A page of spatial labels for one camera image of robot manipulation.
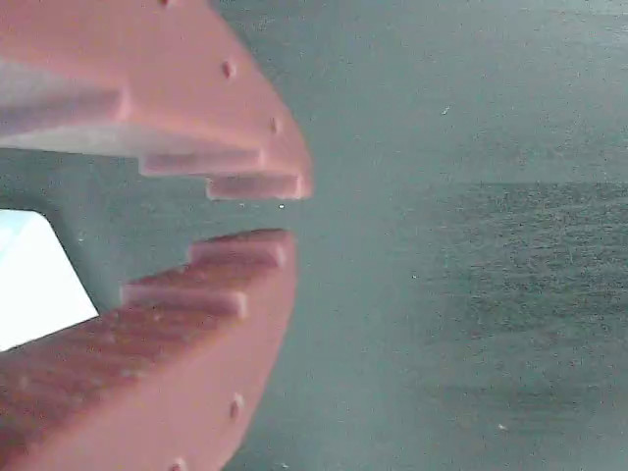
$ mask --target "white object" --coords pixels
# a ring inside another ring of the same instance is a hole
[[[96,315],[50,223],[0,210],[0,351]]]

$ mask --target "gray surface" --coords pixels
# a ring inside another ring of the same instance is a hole
[[[18,151],[0,187],[100,307],[191,240],[296,231],[294,320],[229,471],[624,469],[628,5],[220,8],[303,125],[313,200]]]

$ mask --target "gray table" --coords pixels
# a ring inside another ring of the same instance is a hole
[[[218,3],[301,122],[311,201],[211,202],[127,160],[2,151],[94,302],[195,239],[284,227],[288,338],[229,471],[628,461],[628,5]]]

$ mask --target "small hole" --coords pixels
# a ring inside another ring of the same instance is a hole
[[[221,65],[221,70],[223,71],[223,76],[225,76],[225,79],[232,79],[236,76],[236,65],[232,62],[223,62],[223,64]]]
[[[242,394],[235,394],[234,395],[234,400],[232,401],[232,405],[229,407],[229,416],[232,419],[236,419],[240,412],[242,411],[242,408],[244,407],[244,397],[242,397]]]
[[[173,464],[170,465],[168,471],[187,471],[187,465],[185,461],[181,458],[177,459]]]
[[[279,134],[282,131],[282,121],[279,118],[271,119],[271,132]]]

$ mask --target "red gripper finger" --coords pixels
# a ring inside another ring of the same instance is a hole
[[[123,307],[0,353],[0,470],[219,470],[278,354],[294,243],[257,231],[123,288]]]
[[[139,158],[221,198],[301,198],[288,108],[206,0],[0,5],[0,147]]]

